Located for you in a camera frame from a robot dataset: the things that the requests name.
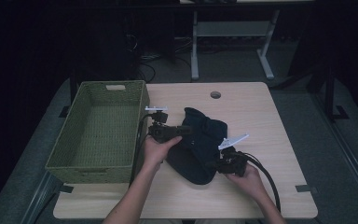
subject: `hand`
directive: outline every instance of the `hand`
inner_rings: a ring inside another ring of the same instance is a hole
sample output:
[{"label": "hand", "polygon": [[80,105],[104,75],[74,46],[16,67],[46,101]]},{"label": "hand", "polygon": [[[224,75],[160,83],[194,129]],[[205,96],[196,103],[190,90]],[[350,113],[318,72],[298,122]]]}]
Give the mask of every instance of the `hand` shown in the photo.
[{"label": "hand", "polygon": [[162,161],[167,157],[171,147],[182,140],[182,136],[177,136],[165,143],[158,143],[153,137],[147,136],[145,139],[145,160],[143,168],[150,168],[157,171]]},{"label": "hand", "polygon": [[237,175],[225,176],[227,179],[234,182],[246,194],[251,196],[257,202],[259,202],[266,196],[268,197],[267,191],[264,188],[258,170],[249,163],[246,163],[245,174],[243,175],[243,177],[239,177]]}]

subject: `person's right hand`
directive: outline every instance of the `person's right hand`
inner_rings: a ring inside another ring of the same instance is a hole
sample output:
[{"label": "person's right hand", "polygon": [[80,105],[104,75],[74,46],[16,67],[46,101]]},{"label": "person's right hand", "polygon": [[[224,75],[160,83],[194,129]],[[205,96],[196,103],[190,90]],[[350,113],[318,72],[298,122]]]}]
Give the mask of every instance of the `person's right hand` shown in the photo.
[{"label": "person's right hand", "polygon": [[249,163],[246,163],[245,174],[243,177],[237,175],[225,176],[257,202],[263,200],[266,196],[268,197],[258,170]]}]

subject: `wooden table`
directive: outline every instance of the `wooden table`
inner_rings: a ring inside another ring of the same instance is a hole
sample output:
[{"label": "wooden table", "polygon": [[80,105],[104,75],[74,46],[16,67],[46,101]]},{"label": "wooden table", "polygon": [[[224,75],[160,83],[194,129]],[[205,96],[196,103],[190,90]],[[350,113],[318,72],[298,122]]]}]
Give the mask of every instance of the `wooden table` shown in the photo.
[{"label": "wooden table", "polygon": [[[312,218],[317,208],[282,121],[264,83],[149,84],[151,106],[167,106],[167,125],[180,125],[184,108],[194,107],[211,119],[228,125],[228,137],[250,136],[235,148],[256,156],[270,172],[281,197],[286,218]],[[210,96],[221,93],[220,99]],[[268,180],[263,182],[273,199]],[[57,218],[104,218],[127,190],[127,184],[73,184],[72,193],[61,193],[54,209]],[[223,175],[198,186],[185,180],[164,162],[145,202],[141,218],[258,218],[262,213],[248,196]]]}]

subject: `black fabric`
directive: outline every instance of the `black fabric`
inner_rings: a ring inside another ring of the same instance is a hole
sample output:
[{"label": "black fabric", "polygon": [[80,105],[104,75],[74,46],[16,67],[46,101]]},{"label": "black fabric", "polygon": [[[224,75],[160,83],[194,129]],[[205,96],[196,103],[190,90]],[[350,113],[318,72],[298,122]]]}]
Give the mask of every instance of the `black fabric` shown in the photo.
[{"label": "black fabric", "polygon": [[182,125],[191,126],[193,133],[184,135],[182,141],[170,149],[167,162],[188,181],[205,185],[216,174],[216,169],[206,167],[206,163],[219,159],[218,146],[227,138],[227,125],[195,108],[186,107],[185,112]]}]

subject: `dark background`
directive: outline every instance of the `dark background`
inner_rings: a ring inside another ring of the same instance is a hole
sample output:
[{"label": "dark background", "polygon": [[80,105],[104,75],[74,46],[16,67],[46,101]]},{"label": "dark background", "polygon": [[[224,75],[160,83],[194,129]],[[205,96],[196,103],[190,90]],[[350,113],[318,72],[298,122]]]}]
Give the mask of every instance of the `dark background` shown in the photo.
[{"label": "dark background", "polygon": [[[176,16],[186,20],[188,15]],[[274,38],[297,38],[302,33],[299,16],[283,11]],[[164,17],[161,27],[188,29],[173,14]],[[68,12],[48,0],[0,1],[0,191],[54,93],[69,76],[76,74],[77,81],[136,78],[137,55],[123,48],[128,31],[143,35],[141,43],[160,43],[158,47],[170,53],[164,45],[169,46],[173,28],[157,35],[147,32],[145,27],[153,22],[157,20],[128,22],[119,14]],[[316,1],[289,76],[316,63],[327,64],[319,78],[333,70],[358,104],[358,1]]]}]

